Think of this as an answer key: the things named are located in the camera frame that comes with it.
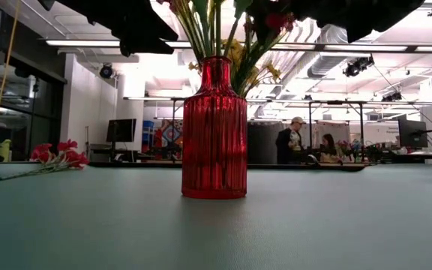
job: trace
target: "ribbed vase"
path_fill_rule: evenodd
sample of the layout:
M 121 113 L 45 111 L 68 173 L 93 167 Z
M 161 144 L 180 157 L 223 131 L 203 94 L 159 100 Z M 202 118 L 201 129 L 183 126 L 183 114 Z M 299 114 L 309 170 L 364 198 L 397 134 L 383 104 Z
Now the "ribbed vase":
M 246 195 L 247 106 L 231 87 L 228 58 L 202 62 L 199 91 L 184 101 L 184 196 L 236 199 Z

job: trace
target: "yellow cable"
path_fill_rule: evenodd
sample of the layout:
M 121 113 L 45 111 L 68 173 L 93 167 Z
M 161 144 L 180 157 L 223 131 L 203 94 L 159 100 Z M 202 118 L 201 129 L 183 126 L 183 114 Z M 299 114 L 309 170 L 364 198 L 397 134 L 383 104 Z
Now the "yellow cable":
M 13 50 L 14 34 L 16 33 L 16 26 L 18 24 L 18 16 L 20 15 L 20 6 L 21 6 L 21 0 L 17 0 L 16 13 L 14 14 L 13 29 L 11 30 L 11 38 L 9 40 L 9 47 L 7 48 L 6 66 L 4 67 L 3 81 L 1 82 L 0 106 L 1 106 L 1 100 L 3 98 L 3 89 L 5 88 L 5 84 L 6 84 L 6 76 L 8 75 L 8 67 L 9 67 L 9 60 L 11 59 L 11 51 Z

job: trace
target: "gray partition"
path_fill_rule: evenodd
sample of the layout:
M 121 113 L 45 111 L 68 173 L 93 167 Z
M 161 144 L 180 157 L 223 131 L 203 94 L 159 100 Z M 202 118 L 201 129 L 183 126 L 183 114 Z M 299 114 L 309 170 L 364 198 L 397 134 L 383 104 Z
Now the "gray partition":
M 247 163 L 276 164 L 276 138 L 286 128 L 282 123 L 247 123 Z

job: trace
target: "woman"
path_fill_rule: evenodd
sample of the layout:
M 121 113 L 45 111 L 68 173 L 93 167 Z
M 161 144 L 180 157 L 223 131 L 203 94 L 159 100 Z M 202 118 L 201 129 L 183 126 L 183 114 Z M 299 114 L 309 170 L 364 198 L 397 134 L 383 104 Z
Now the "woman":
M 331 134 L 324 134 L 322 136 L 321 145 L 321 162 L 322 163 L 337 163 L 339 160 L 338 153 L 336 152 L 335 139 Z

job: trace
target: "computer monitor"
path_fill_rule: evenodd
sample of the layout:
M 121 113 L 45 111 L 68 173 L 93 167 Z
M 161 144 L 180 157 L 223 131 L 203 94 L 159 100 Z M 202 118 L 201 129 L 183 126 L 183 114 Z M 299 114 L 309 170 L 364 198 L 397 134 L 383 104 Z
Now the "computer monitor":
M 136 119 L 109 120 L 107 142 L 132 143 L 136 130 Z
M 426 131 L 426 123 L 423 121 L 409 121 L 399 119 L 399 142 L 401 147 L 410 147 L 412 149 L 428 147 L 428 135 L 422 131 Z

